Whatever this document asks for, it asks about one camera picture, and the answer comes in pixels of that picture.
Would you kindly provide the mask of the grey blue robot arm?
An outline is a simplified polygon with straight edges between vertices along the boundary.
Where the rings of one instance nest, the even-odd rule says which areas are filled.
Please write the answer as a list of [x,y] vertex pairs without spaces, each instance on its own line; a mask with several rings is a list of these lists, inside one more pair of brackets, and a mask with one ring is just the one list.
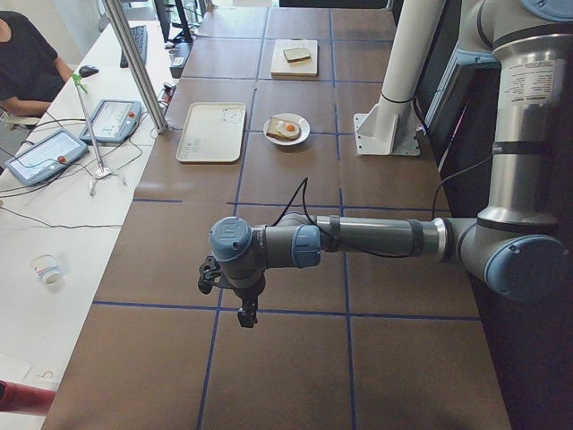
[[472,219],[365,219],[284,210],[269,226],[226,217],[209,234],[211,254],[198,288],[228,289],[242,301],[243,327],[257,321],[271,268],[317,265],[322,252],[382,258],[432,254],[457,262],[507,298],[530,301],[556,289],[569,264],[552,236],[547,207],[554,130],[572,64],[569,1],[465,1],[458,54],[465,63],[500,64],[489,201]]

